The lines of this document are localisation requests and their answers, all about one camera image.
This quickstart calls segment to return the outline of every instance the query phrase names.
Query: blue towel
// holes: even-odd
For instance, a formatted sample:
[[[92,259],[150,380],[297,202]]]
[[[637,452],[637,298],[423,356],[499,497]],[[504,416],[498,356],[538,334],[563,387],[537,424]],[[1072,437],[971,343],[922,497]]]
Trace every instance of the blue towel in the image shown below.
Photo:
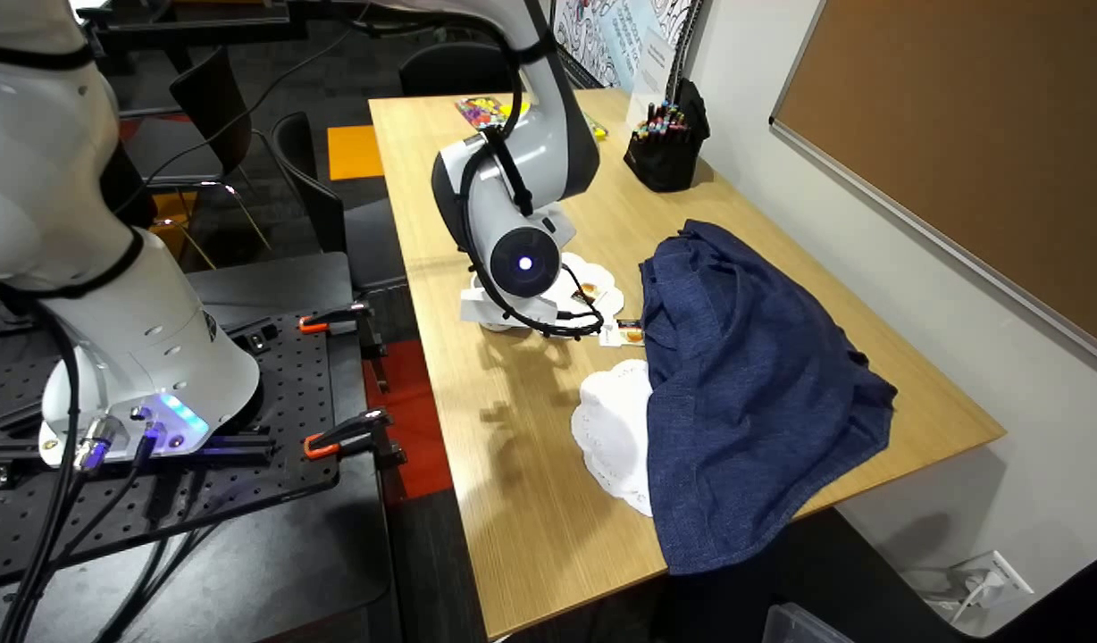
[[[818,299],[709,222],[642,265],[650,504],[672,576],[741,565],[878,453],[898,391]]]

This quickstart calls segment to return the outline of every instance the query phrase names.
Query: white wall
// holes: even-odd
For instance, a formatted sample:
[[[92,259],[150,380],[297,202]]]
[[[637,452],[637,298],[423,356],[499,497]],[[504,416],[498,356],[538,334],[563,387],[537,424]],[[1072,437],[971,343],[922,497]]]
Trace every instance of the white wall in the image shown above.
[[[767,134],[814,12],[818,0],[715,0],[694,63],[715,125],[703,156],[1008,429],[842,515],[915,587],[1003,552],[1042,596],[1097,556],[1097,372]],[[992,631],[1028,603],[965,631]]]

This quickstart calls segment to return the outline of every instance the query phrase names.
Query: cork board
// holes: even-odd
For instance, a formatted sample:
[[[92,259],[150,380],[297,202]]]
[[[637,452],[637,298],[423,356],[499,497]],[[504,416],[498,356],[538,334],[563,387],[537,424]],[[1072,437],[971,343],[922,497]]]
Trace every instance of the cork board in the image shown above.
[[[1097,346],[1097,0],[827,0],[772,125]]]

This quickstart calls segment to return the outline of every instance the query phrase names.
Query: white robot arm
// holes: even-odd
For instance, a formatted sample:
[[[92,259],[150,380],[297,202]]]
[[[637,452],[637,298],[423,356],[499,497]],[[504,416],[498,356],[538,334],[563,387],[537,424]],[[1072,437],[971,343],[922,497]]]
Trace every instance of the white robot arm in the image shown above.
[[[485,139],[438,149],[435,203],[492,303],[546,334],[594,334],[590,317],[542,317],[573,229],[555,212],[596,172],[596,147],[550,58],[538,0],[378,0],[403,13],[480,19],[522,63],[534,110]],[[117,143],[110,87],[64,0],[0,0],[0,292],[35,299],[76,343],[80,424],[129,460],[200,452],[262,391],[262,370],[192,298],[152,231],[125,229],[100,197]],[[42,392],[39,453],[58,464],[67,434],[67,370]]]

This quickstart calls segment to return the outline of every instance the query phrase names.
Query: wooden tabletop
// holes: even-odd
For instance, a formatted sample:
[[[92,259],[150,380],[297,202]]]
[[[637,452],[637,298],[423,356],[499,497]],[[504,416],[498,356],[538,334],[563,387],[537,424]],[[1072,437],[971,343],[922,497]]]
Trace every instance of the wooden tabletop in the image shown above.
[[[699,168],[686,193],[659,197],[638,185],[621,164],[621,94],[580,94],[580,104],[590,125],[609,125],[610,135],[599,143],[596,181],[563,203],[580,229],[568,250],[616,273],[625,316],[638,316],[638,265],[653,248],[674,236],[686,217],[719,222],[814,292],[872,370],[899,391],[890,452],[827,485],[800,515],[1001,437],[991,416],[712,168]],[[609,497],[573,439],[580,384],[625,356],[642,356],[642,352],[605,352],[594,341],[491,337],[460,322],[457,292],[468,286],[468,262],[438,222],[429,172],[435,149],[472,128],[451,96],[372,102],[372,122],[485,631],[524,630],[665,571],[650,518]]]

